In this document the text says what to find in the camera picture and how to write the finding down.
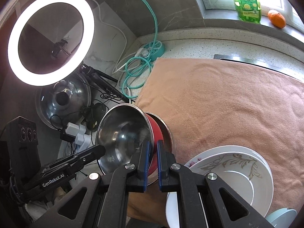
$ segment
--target teal cable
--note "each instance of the teal cable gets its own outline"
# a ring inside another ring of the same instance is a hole
[[[152,50],[153,50],[154,47],[155,47],[155,42],[156,42],[157,33],[158,33],[158,25],[157,25],[156,15],[155,15],[155,13],[153,12],[151,6],[148,4],[148,2],[147,2],[146,0],[142,0],[142,1],[143,1],[143,3],[146,5],[146,7],[148,8],[148,10],[150,11],[150,13],[151,13],[152,16],[153,16],[154,23],[155,23],[155,36],[154,36],[152,48],[151,48],[151,50],[149,51],[149,54],[148,54],[147,59],[145,59],[145,58],[143,58],[143,57],[137,56],[137,57],[132,57],[131,59],[129,59],[129,60],[126,62],[126,66],[125,66],[125,69],[126,69],[126,77],[125,77],[125,80],[124,80],[123,85],[122,85],[122,92],[123,92],[123,95],[125,95],[125,96],[126,96],[127,98],[129,98],[129,99],[137,98],[138,95],[136,95],[136,96],[129,96],[129,95],[127,95],[127,94],[125,93],[125,91],[124,91],[125,86],[128,87],[128,88],[130,88],[130,89],[137,89],[137,88],[142,87],[142,86],[145,84],[145,81],[144,81],[142,84],[140,84],[140,85],[138,85],[138,86],[136,86],[136,87],[131,87],[131,86],[129,86],[129,84],[127,83],[128,79],[129,79],[130,77],[138,77],[138,76],[140,76],[140,75],[146,70],[147,67],[149,68],[149,71],[151,72],[151,69],[152,69],[153,66],[152,66],[152,64],[150,63],[150,61],[151,61],[150,56],[151,56]],[[130,71],[128,70],[128,66],[129,66],[129,64],[130,64],[133,60],[135,60],[135,59],[141,60],[141,61],[144,62],[144,63],[142,63],[141,66],[139,66],[139,67],[136,68],[136,69],[133,69],[133,71],[130,72]]]

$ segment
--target metal strip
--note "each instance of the metal strip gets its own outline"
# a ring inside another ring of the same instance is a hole
[[[304,82],[304,77],[301,74],[299,74],[299,73],[297,73],[297,72],[295,72],[291,69],[279,68],[279,67],[273,66],[271,64],[261,62],[261,61],[251,60],[251,59],[248,59],[248,58],[232,56],[232,55],[218,55],[218,54],[215,54],[213,59],[256,65],[256,66],[259,66],[259,67],[262,67],[262,68],[266,68],[266,69],[270,69],[270,70],[279,72],[281,74],[288,75],[288,76],[290,76],[292,78],[295,78],[295,79],[297,79],[301,82]]]

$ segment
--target red bowl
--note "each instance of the red bowl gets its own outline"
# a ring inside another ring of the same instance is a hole
[[[154,150],[153,150],[153,157],[152,161],[148,170],[148,176],[151,175],[154,171],[157,169],[157,142],[158,140],[164,140],[163,134],[161,132],[161,129],[157,122],[150,117],[147,113],[145,113],[146,117],[148,118],[151,128],[152,128],[152,134],[154,138]]]

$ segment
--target bowl with leaf pattern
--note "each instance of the bowl with leaf pattern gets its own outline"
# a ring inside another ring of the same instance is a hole
[[[266,216],[273,198],[273,180],[260,159],[241,152],[223,152],[200,160],[190,170],[201,175],[217,174],[263,217]],[[167,196],[166,218],[170,228],[179,227],[176,192]]]

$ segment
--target window sill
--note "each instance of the window sill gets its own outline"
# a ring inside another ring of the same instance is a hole
[[[240,20],[234,10],[208,9],[205,11],[203,18],[206,27],[232,28],[256,32],[282,40],[304,51],[303,33],[289,25],[279,29],[271,24],[266,16],[262,16],[260,24],[256,24]]]

